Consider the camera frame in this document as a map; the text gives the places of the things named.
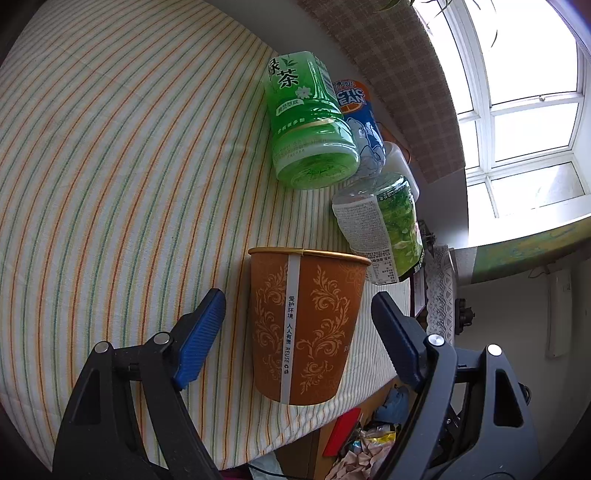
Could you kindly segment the orange patterned paper cup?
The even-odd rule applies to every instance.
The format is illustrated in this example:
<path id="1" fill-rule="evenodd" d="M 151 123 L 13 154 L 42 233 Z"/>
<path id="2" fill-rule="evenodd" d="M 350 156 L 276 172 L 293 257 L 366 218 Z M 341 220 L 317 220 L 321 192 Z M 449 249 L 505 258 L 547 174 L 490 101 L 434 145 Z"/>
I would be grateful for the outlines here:
<path id="1" fill-rule="evenodd" d="M 283 405 L 338 392 L 370 260 L 311 249 L 255 247 L 250 257 L 254 384 Z"/>

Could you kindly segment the white paper cup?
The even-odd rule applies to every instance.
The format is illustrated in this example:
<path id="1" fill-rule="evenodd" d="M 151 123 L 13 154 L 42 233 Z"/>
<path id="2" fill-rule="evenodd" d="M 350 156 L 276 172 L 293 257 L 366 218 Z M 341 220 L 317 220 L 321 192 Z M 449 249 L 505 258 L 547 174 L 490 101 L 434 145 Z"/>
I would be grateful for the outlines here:
<path id="1" fill-rule="evenodd" d="M 383 168 L 384 173 L 398 173 L 404 176 L 409 182 L 414 200 L 418 201 L 420 198 L 420 189 L 403 151 L 394 142 L 385 141 L 384 146 L 386 151 L 386 164 Z"/>

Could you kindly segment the red packet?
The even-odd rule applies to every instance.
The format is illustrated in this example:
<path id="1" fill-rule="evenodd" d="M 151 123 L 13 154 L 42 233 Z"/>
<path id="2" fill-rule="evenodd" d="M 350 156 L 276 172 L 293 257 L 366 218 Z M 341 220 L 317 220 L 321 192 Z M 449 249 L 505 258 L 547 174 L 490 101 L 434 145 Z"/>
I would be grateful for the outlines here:
<path id="1" fill-rule="evenodd" d="M 356 429 L 356 424 L 359 423 L 362 414 L 362 408 L 355 407 L 335 420 L 335 425 L 332 427 L 331 435 L 329 435 L 329 440 L 325 444 L 322 456 L 335 457 L 339 455 L 339 451 L 346 445 L 349 436 Z"/>

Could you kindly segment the colourful fruit juice carton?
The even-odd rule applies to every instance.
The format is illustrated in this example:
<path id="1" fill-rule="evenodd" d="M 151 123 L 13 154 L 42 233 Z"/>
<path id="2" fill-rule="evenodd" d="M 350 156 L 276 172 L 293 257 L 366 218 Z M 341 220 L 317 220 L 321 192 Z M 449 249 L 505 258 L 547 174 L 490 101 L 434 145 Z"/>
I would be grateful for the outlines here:
<path id="1" fill-rule="evenodd" d="M 370 260 L 371 283 L 399 283 L 421 268 L 424 246 L 411 186 L 403 175 L 356 180 L 335 194 L 332 212 L 349 248 Z"/>

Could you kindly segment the striped tablecloth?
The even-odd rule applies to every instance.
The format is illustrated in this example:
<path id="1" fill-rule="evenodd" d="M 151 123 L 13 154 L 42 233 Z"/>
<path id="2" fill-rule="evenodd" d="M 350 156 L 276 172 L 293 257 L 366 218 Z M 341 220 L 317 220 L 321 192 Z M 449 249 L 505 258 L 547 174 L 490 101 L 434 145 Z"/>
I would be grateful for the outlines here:
<path id="1" fill-rule="evenodd" d="M 225 319 L 183 398 L 218 467 L 304 437 L 394 378 L 363 306 L 334 399 L 290 407 L 254 386 L 249 249 L 346 249 L 332 190 L 276 181 L 271 55 L 204 1 L 48 1 L 3 62 L 1 403 L 44 466 L 92 347 L 140 344 L 211 288 Z"/>

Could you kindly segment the green tea bottle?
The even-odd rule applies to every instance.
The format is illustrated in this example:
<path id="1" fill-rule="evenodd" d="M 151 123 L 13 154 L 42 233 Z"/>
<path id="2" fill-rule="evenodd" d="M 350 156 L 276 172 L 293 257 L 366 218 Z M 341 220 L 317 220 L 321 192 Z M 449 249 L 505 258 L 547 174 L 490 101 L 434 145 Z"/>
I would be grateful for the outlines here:
<path id="1" fill-rule="evenodd" d="M 310 51 L 270 58 L 264 77 L 276 178 L 297 190 L 322 189 L 360 166 L 329 71 Z"/>

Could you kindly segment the blue labelled drink bottle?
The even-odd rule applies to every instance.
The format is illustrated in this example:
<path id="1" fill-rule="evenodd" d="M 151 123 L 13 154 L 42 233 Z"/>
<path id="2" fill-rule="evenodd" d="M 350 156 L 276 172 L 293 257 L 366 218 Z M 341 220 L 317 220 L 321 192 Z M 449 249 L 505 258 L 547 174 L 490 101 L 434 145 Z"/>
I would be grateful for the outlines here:
<path id="1" fill-rule="evenodd" d="M 377 176 L 386 164 L 384 141 L 377 126 L 370 93 L 360 81 L 335 81 L 339 109 L 352 130 L 353 142 L 360 156 L 360 165 L 352 179 Z"/>

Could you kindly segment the checked windowsill mat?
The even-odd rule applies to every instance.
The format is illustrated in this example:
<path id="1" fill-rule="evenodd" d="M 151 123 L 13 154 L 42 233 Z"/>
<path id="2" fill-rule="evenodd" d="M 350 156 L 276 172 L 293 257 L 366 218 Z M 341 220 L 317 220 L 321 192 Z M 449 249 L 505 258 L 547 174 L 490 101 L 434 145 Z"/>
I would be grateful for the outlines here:
<path id="1" fill-rule="evenodd" d="M 429 183 L 465 157 L 443 67 L 409 1 L 300 1 L 369 81 Z"/>

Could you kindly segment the white wall switch plate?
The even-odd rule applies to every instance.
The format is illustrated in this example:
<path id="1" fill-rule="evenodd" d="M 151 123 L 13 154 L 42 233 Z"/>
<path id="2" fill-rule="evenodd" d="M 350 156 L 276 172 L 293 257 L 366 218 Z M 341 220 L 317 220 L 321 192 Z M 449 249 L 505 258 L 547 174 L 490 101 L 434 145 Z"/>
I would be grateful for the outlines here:
<path id="1" fill-rule="evenodd" d="M 573 319 L 572 275 L 570 269 L 548 276 L 548 330 L 546 356 L 567 355 L 571 348 Z"/>

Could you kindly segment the white window frame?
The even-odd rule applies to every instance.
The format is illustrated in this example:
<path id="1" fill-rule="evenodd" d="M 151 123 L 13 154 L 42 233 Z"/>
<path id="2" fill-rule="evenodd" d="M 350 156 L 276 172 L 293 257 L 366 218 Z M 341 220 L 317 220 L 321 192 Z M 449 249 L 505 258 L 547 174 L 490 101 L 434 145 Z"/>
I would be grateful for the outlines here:
<path id="1" fill-rule="evenodd" d="M 513 240 L 590 214 L 590 19 L 582 1 L 430 1 L 465 167 L 456 247 Z"/>

